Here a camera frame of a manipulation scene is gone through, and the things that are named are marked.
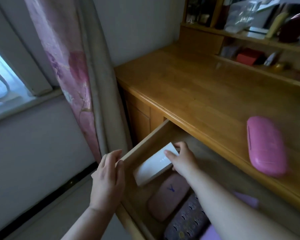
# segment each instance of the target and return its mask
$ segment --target pink glasses case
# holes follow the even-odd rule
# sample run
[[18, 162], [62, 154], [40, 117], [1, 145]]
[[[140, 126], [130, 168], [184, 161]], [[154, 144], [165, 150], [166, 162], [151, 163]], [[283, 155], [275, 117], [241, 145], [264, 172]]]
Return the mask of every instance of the pink glasses case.
[[288, 170], [287, 156], [280, 131], [273, 122], [261, 116], [247, 121], [249, 157], [260, 172], [280, 177]]

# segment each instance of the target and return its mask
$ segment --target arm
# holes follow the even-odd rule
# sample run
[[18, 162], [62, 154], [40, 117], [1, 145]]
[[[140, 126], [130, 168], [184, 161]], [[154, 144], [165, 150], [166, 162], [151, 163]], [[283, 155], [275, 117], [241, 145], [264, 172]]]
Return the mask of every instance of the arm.
[[200, 205], [224, 240], [300, 239], [288, 229], [252, 209], [201, 171], [185, 142], [178, 142], [180, 154], [164, 153], [195, 191]]
[[90, 206], [61, 240], [101, 239], [124, 193], [124, 164], [118, 161], [121, 152], [116, 150], [103, 156], [91, 175]]

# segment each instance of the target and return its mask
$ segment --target red box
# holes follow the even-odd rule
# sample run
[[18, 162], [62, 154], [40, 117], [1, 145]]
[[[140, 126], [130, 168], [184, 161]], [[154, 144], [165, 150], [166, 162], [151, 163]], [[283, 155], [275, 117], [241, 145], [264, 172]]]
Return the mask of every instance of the red box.
[[245, 48], [237, 55], [237, 62], [252, 66], [258, 59], [264, 57], [264, 52], [255, 49]]

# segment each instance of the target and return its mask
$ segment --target desk top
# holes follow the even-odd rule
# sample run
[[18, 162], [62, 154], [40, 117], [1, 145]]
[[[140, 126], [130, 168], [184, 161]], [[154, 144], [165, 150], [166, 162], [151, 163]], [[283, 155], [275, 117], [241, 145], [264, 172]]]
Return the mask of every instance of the desk top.
[[[300, 87], [171, 45], [116, 67], [119, 84], [300, 211]], [[268, 177], [250, 163], [246, 122], [271, 118], [290, 172]]]

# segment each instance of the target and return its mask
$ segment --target hand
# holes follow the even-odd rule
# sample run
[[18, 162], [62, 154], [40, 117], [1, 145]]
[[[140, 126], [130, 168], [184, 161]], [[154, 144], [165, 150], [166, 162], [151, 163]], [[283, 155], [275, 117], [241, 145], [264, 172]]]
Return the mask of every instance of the hand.
[[124, 162], [120, 160], [122, 150], [105, 154], [92, 173], [90, 208], [114, 214], [124, 193]]
[[164, 150], [164, 154], [172, 162], [174, 169], [187, 179], [194, 170], [199, 169], [196, 158], [184, 141], [177, 142], [174, 146], [180, 148], [179, 156], [168, 150]]

